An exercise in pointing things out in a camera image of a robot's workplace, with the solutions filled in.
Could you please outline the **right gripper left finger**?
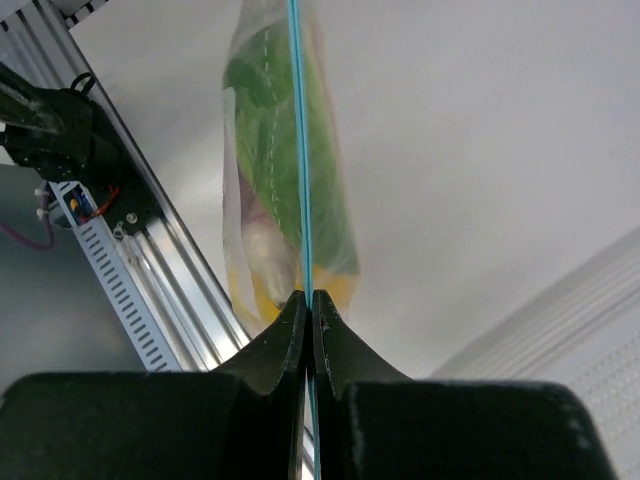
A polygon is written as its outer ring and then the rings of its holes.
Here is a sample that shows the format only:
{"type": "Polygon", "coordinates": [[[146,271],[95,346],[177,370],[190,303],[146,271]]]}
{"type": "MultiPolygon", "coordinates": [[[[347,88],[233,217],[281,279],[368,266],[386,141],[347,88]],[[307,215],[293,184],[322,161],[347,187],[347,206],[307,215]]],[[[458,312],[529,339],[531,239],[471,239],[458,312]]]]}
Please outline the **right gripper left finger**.
{"type": "Polygon", "coordinates": [[[1,397],[5,479],[297,479],[305,296],[209,372],[26,376],[1,397]]]}

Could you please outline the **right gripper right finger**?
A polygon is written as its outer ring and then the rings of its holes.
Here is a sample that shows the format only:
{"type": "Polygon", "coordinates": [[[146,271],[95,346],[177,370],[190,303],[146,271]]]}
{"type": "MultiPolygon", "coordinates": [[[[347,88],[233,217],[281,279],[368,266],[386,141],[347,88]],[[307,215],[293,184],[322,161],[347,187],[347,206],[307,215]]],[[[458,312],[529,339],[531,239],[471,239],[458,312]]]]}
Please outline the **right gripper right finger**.
{"type": "Polygon", "coordinates": [[[312,304],[316,461],[324,479],[612,479],[584,404],[540,381],[413,380],[328,293],[312,304]]]}

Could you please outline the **clear zip top bag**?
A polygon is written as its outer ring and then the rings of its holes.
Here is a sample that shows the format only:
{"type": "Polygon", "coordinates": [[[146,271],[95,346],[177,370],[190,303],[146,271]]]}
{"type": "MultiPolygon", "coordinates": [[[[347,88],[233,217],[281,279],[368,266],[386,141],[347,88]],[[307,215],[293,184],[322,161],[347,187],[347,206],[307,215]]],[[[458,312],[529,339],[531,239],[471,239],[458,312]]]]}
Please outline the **clear zip top bag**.
{"type": "Polygon", "coordinates": [[[250,336],[298,290],[347,309],[361,274],[315,5],[299,3],[299,37],[289,9],[243,2],[222,76],[223,251],[250,336]]]}

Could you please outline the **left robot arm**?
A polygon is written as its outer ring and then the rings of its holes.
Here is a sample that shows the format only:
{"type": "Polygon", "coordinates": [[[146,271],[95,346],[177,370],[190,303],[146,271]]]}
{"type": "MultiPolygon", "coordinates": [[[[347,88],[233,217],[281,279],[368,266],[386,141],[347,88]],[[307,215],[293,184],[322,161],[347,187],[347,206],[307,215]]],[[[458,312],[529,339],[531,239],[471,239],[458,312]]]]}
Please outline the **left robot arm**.
{"type": "Polygon", "coordinates": [[[40,88],[2,64],[1,146],[10,158],[50,182],[117,185],[126,155],[104,109],[89,97],[96,82],[83,72],[68,88],[40,88]]]}

